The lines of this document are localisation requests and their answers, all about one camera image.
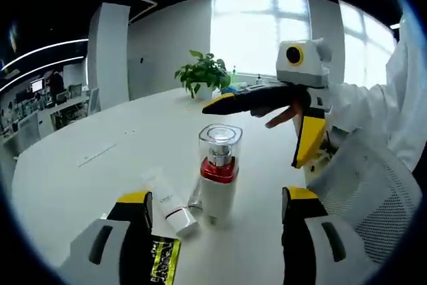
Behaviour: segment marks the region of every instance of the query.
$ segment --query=potted plant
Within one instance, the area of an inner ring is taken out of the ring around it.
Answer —
[[[222,89],[230,85],[231,77],[227,73],[222,59],[214,60],[213,53],[202,53],[190,50],[191,56],[197,58],[197,63],[182,66],[175,72],[185,90],[189,90],[191,98],[210,100],[215,88]]]

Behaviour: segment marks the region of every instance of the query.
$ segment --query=computer monitor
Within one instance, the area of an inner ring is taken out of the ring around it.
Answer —
[[[36,91],[40,91],[44,88],[44,79],[40,78],[30,83],[31,91],[35,93]]]

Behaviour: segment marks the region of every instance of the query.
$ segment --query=white lab coat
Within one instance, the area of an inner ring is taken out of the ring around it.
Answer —
[[[347,132],[363,127],[384,138],[410,171],[427,139],[427,68],[424,49],[412,32],[402,18],[400,41],[386,66],[386,85],[331,85],[328,116],[329,125]]]

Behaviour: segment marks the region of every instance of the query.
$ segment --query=ceiling light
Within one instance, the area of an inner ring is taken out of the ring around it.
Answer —
[[[43,68],[46,68],[46,67],[49,67],[49,66],[56,65],[57,63],[65,63],[66,61],[71,61],[71,60],[76,60],[76,59],[82,59],[84,57],[85,56],[79,56],[79,57],[64,59],[64,60],[61,60],[61,61],[56,61],[55,63],[48,63],[47,65],[44,65],[44,66],[38,67],[36,69],[33,69],[33,70],[31,70],[31,71],[29,71],[27,73],[24,73],[22,76],[19,76],[19,77],[15,78],[14,80],[10,81],[6,85],[4,85],[2,88],[0,88],[0,91],[3,91],[5,88],[9,87],[12,83],[16,82],[17,80],[21,79],[22,77],[25,77],[26,75],[29,75],[30,73],[33,73],[33,72],[35,72],[37,70],[40,70],[40,69],[43,69]]]
[[[81,41],[89,41],[89,40],[88,40],[88,38],[85,38],[85,39],[77,39],[77,40],[64,41],[63,43],[54,43],[53,45],[45,46],[45,47],[42,47],[42,48],[30,51],[29,53],[24,53],[22,56],[19,56],[18,58],[14,59],[13,61],[11,61],[11,62],[7,63],[6,65],[4,65],[1,68],[1,71],[5,70],[6,68],[8,68],[13,63],[16,63],[17,61],[19,61],[19,60],[21,60],[21,59],[23,59],[25,57],[28,57],[28,56],[32,55],[33,53],[37,53],[38,51],[42,51],[42,50],[45,50],[45,49],[48,49],[48,48],[52,48],[52,47],[56,47],[56,46],[67,45],[68,43],[79,43]]]

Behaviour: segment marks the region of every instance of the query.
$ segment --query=finger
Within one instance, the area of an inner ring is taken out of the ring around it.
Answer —
[[[284,123],[289,119],[293,118],[296,115],[296,112],[293,108],[287,108],[287,110],[283,111],[281,114],[277,115],[275,118],[270,120],[267,124],[267,128],[273,128],[279,125],[280,123]]]
[[[270,107],[261,107],[251,110],[251,115],[255,117],[263,117],[268,113],[271,113],[274,109]]]

